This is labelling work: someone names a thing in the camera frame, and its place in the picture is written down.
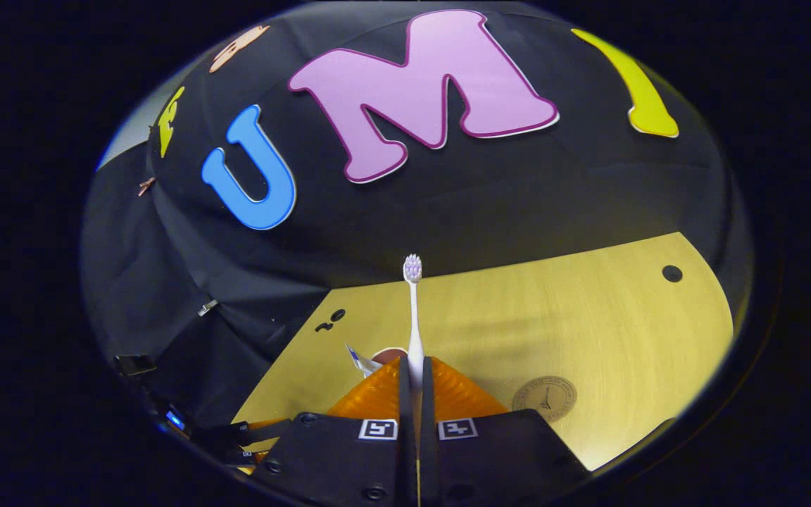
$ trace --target circular logo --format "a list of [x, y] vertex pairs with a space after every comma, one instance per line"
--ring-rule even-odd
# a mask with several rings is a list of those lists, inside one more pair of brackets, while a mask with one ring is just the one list
[[515, 398], [512, 410], [534, 408], [548, 423], [559, 420], [572, 410], [577, 391], [571, 382], [561, 377], [538, 377], [522, 385]]

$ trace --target toothbrush head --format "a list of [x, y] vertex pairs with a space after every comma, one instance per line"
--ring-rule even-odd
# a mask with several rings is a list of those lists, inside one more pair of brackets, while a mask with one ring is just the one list
[[405, 258], [403, 278], [409, 283], [418, 283], [418, 280], [421, 280], [421, 258], [414, 253]]

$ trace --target black cloth backdrop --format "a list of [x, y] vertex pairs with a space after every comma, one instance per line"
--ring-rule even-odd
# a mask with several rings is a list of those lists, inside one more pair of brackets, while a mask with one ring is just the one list
[[[408, 161], [376, 182], [349, 182], [336, 132], [287, 81], [333, 48], [401, 63], [406, 23], [447, 8], [485, 14], [559, 122], [473, 138], [459, 128], [464, 103], [450, 86], [444, 148], [429, 150], [375, 116]], [[524, 4], [318, 3], [260, 24], [270, 29], [219, 71], [209, 73], [209, 57], [223, 43], [181, 84], [165, 158], [156, 127], [99, 170], [84, 222], [84, 297], [104, 354], [151, 354], [157, 391], [198, 423], [230, 421], [329, 289], [398, 280], [412, 251], [434, 276], [680, 231], [717, 273], [740, 327], [753, 270], [746, 211], [704, 120], [649, 68], [679, 124], [676, 139], [631, 128], [630, 96], [608, 60], [573, 25]], [[221, 147], [246, 192], [265, 195], [244, 150], [225, 139], [253, 104], [296, 176], [296, 207], [268, 231], [242, 225], [201, 177]], [[151, 176], [157, 182], [138, 198]], [[220, 304], [200, 318], [210, 299]]]

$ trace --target orange soft finger pad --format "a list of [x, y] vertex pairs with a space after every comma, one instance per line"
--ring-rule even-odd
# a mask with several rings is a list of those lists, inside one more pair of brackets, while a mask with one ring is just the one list
[[484, 417], [508, 412], [496, 398], [487, 394], [453, 366], [431, 357], [434, 369], [434, 419]]
[[341, 398], [329, 416], [399, 419], [399, 358], [381, 366]]

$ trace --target yellow letter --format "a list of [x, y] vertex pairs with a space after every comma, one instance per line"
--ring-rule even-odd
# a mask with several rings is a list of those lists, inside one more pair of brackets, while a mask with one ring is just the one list
[[631, 93], [631, 109], [628, 110], [628, 120], [631, 126], [638, 132], [644, 134], [662, 135], [664, 137], [678, 137], [678, 124], [669, 115], [662, 97], [646, 77], [643, 70], [637, 65], [633, 58], [623, 54], [618, 49], [612, 47], [602, 39], [588, 32], [572, 28], [572, 32], [577, 37], [589, 42], [591, 45], [602, 51], [602, 54], [612, 62], [612, 67], [624, 80], [625, 86]]
[[158, 117], [158, 138], [161, 139], [161, 158], [165, 158], [165, 151], [168, 150], [168, 142], [171, 142], [171, 135], [174, 134], [174, 128], [170, 125], [170, 122], [173, 122], [174, 116], [177, 115], [177, 100], [183, 95], [183, 90], [184, 87], [180, 87], [177, 93], [174, 93], [174, 97], [171, 97], [168, 106], [165, 107], [161, 116]]

